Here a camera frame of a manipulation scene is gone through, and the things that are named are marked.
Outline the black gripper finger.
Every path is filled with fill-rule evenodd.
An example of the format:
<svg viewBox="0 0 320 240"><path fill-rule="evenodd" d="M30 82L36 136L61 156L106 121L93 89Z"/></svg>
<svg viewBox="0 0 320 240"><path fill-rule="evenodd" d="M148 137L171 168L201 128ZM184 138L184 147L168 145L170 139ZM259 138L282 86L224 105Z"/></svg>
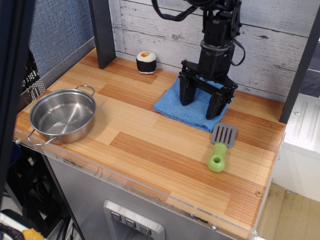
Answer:
<svg viewBox="0 0 320 240"><path fill-rule="evenodd" d="M214 117L220 115L225 106L231 103L231 100L231 98L223 94L213 94L209 101L207 113L205 116L206 119L213 119Z"/></svg>
<svg viewBox="0 0 320 240"><path fill-rule="evenodd" d="M186 106L194 101L197 87L195 86L193 79L181 74L179 83L180 102L183 106Z"/></svg>

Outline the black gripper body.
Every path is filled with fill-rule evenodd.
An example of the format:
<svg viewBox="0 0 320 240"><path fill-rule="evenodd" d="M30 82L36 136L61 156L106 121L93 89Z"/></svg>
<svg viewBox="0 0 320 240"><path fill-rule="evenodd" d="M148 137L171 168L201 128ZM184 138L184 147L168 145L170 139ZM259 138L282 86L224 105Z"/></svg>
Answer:
<svg viewBox="0 0 320 240"><path fill-rule="evenodd" d="M234 100L235 89L238 87L229 77L235 44L229 42L223 46L214 46L201 42L198 63L183 60L180 75L193 79L196 88L214 95L222 94Z"/></svg>

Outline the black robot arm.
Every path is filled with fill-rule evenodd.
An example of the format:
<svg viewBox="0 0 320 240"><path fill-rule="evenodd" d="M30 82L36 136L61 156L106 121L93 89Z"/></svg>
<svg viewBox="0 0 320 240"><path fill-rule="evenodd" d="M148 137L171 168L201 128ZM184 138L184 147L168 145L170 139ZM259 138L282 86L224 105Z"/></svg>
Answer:
<svg viewBox="0 0 320 240"><path fill-rule="evenodd" d="M206 118L219 115L234 99L237 84L229 77L235 46L240 35L240 0L192 0L194 7L203 10L203 33L198 63L182 61L180 72L180 102L193 102L197 89L211 95Z"/></svg>

